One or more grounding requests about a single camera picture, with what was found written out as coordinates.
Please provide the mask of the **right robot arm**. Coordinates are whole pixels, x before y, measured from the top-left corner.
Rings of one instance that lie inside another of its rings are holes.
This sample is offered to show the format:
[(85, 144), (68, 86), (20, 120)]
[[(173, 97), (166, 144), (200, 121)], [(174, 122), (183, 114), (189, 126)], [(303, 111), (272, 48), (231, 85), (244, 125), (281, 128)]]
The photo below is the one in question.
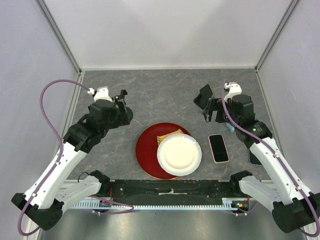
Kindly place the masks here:
[(243, 194), (253, 197), (271, 212), (274, 222), (284, 232), (302, 230), (315, 224), (315, 233), (320, 234), (320, 195), (303, 184), (279, 151), (271, 131), (256, 120), (254, 103), (250, 96), (238, 94), (228, 100), (198, 95), (193, 101), (203, 111), (205, 120), (212, 120), (216, 112), (217, 123), (235, 127), (237, 138), (259, 160), (273, 181), (276, 190), (257, 180), (250, 172), (241, 171), (231, 176), (229, 191), (235, 197)]

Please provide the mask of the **black clamp phone stand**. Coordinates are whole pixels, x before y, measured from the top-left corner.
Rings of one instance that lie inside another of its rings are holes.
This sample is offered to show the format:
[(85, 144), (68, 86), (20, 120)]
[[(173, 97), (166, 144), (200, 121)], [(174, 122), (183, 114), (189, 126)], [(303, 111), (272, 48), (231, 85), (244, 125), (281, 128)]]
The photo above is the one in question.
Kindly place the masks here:
[(114, 102), (118, 109), (117, 123), (119, 126), (129, 125), (133, 119), (133, 111), (126, 106), (125, 102), (125, 96), (127, 94), (128, 92), (122, 89), (120, 94), (114, 97)]

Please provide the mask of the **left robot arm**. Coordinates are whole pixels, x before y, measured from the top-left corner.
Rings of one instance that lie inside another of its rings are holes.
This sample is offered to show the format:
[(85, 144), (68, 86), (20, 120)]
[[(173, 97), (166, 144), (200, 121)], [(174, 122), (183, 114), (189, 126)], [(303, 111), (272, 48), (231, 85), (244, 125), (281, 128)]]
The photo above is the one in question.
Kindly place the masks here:
[(98, 195), (106, 196), (110, 191), (110, 178), (94, 170), (82, 181), (61, 189), (72, 170), (92, 148), (98, 145), (109, 130), (129, 125), (133, 112), (126, 107), (126, 90), (120, 95), (109, 96), (106, 87), (90, 90), (94, 102), (89, 112), (71, 125), (63, 138), (59, 138), (59, 149), (38, 180), (24, 193), (15, 193), (11, 202), (20, 209), (19, 221), (27, 216), (38, 228), (49, 230), (74, 204)]

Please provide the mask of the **pink case smartphone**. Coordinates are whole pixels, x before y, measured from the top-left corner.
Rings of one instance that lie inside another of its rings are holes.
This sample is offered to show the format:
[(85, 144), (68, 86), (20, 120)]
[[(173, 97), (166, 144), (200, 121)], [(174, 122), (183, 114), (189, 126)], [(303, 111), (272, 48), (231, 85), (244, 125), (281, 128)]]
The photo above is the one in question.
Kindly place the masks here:
[(208, 140), (213, 161), (217, 164), (227, 163), (230, 158), (223, 135), (212, 134), (208, 136)]

